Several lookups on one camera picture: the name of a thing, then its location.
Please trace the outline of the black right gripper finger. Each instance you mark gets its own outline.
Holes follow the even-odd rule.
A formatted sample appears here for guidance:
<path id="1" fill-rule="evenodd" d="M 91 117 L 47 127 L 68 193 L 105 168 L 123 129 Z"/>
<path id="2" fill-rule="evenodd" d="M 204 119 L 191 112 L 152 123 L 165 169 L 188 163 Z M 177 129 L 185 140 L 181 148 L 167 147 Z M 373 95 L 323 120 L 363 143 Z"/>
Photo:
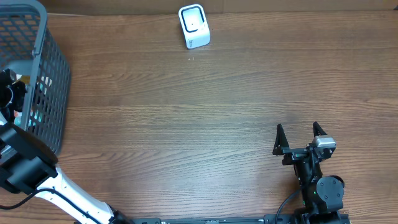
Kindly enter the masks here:
<path id="1" fill-rule="evenodd" d="M 315 137 L 327 135 L 327 133 L 322 129 L 317 121 L 313 123 L 313 135 Z"/>
<path id="2" fill-rule="evenodd" d="M 272 154 L 275 156 L 281 156 L 285 154 L 284 151 L 289 149 L 290 147 L 284 129 L 282 125 L 279 123 L 277 125 L 277 134 Z"/>

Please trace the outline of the beige brown snack bag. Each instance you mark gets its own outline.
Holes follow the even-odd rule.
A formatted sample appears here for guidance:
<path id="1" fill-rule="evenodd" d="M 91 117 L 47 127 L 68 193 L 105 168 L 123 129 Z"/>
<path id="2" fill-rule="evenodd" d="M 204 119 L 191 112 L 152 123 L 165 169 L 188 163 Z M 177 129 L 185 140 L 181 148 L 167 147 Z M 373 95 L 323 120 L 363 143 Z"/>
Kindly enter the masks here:
<path id="1" fill-rule="evenodd" d="M 28 85 L 30 83 L 30 76 L 17 74 L 15 82 L 22 82 L 23 84 Z"/>

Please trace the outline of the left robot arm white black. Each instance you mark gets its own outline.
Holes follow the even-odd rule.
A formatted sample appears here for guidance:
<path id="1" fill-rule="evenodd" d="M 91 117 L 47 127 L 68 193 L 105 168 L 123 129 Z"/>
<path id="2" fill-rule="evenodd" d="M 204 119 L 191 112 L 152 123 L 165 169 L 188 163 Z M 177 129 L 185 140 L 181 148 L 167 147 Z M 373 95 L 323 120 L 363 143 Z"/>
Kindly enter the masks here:
<path id="1" fill-rule="evenodd" d="M 58 165 L 54 149 L 60 144 L 64 107 L 51 104 L 51 79 L 26 85 L 21 78 L 9 68 L 1 71 L 1 188 L 27 195 L 9 209 L 38 197 L 78 223 L 130 223 L 120 211 L 70 180 Z"/>

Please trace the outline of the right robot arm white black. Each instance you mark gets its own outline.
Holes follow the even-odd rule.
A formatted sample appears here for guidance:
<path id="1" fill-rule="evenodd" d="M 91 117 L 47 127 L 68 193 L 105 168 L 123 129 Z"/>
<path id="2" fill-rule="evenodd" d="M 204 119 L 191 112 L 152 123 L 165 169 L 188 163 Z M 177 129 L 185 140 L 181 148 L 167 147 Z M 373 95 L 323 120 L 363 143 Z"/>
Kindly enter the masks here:
<path id="1" fill-rule="evenodd" d="M 299 181 L 299 189 L 289 195 L 278 208 L 274 223 L 278 223 L 286 203 L 296 195 L 302 195 L 303 208 L 289 216 L 291 223 L 349 223 L 347 215 L 340 215 L 343 208 L 344 180 L 337 175 L 324 176 L 320 163 L 329 159 L 336 149 L 335 140 L 321 126 L 313 123 L 313 141 L 305 148 L 292 149 L 281 124 L 277 125 L 272 154 L 282 156 L 284 166 L 293 166 Z"/>

